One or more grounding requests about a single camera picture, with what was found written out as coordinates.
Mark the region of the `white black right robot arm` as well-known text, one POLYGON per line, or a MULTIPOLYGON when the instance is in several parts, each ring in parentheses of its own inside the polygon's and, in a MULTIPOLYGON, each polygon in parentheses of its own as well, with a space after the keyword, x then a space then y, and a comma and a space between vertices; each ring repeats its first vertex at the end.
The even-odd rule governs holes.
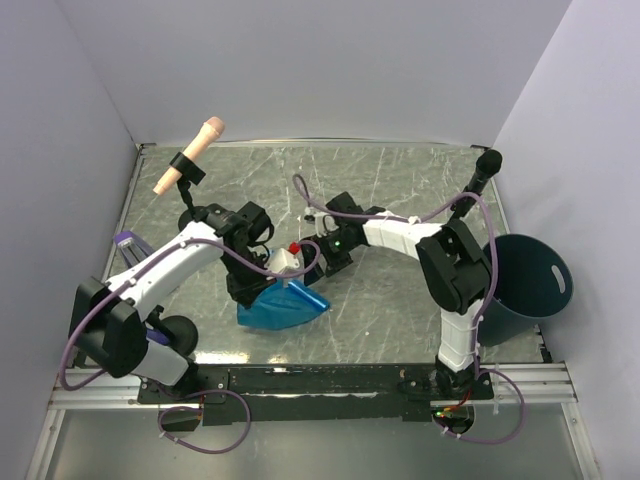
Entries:
POLYGON ((452 218, 444 224, 402 218, 389 210, 363 210, 350 194, 334 197, 323 210, 308 205, 304 220, 315 233, 325 265, 304 276, 311 285, 352 263, 360 247, 386 248, 417 260, 427 289, 440 308, 440 344, 429 383, 448 398, 472 388, 479 360, 477 328, 491 286, 491 265, 466 224, 452 218))

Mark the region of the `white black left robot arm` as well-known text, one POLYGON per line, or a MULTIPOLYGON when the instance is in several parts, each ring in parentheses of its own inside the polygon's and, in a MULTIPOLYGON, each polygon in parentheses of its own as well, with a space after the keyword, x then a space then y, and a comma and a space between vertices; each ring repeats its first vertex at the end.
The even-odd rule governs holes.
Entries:
POLYGON ((256 253, 274 226, 253 202, 239 211, 211 204, 150 257, 106 282, 84 281, 76 291, 69 340, 64 352, 78 348, 114 378, 134 374, 161 383, 172 400, 184 402, 199 384, 198 367, 177 349, 175 333, 167 345, 147 337, 145 321, 170 293, 206 265, 220 260, 227 292, 250 307, 275 282, 267 257, 256 253))

